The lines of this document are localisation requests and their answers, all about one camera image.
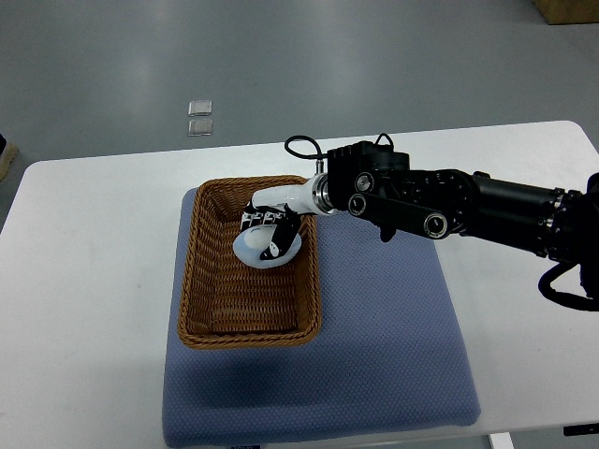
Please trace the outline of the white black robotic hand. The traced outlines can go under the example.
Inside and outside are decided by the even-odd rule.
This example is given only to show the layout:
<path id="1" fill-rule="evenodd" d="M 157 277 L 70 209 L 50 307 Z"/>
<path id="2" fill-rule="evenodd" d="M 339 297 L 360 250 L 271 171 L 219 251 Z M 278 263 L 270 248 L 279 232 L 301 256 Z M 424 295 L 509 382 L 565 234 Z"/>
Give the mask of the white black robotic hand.
<path id="1" fill-rule="evenodd" d="M 254 214 L 245 212 L 241 217 L 241 232 L 258 225 L 269 225 L 273 230 L 268 247 L 260 254 L 261 260 L 284 260 L 295 256 L 298 251 L 294 241 L 299 232 L 299 215 L 333 214 L 327 175 L 315 175 L 304 184 L 258 190 L 251 198 L 251 205 L 256 210 L 279 210 Z"/>

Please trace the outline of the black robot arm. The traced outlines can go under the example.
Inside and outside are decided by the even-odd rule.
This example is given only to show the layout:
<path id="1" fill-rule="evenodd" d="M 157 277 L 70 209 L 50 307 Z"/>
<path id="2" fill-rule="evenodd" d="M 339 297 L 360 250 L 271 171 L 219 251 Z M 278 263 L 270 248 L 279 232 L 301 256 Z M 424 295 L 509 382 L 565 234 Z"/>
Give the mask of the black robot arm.
<path id="1" fill-rule="evenodd" d="M 401 230 L 428 239 L 451 234 L 488 240 L 568 265 L 598 261 L 598 177 L 586 193 L 500 181 L 483 172 L 415 170 L 391 142 L 358 143 L 317 152 L 327 170 L 303 185 L 257 191 L 241 230 L 262 217 L 281 226 L 261 255 L 281 257 L 305 214 L 347 211 L 379 227 L 381 240 Z"/>

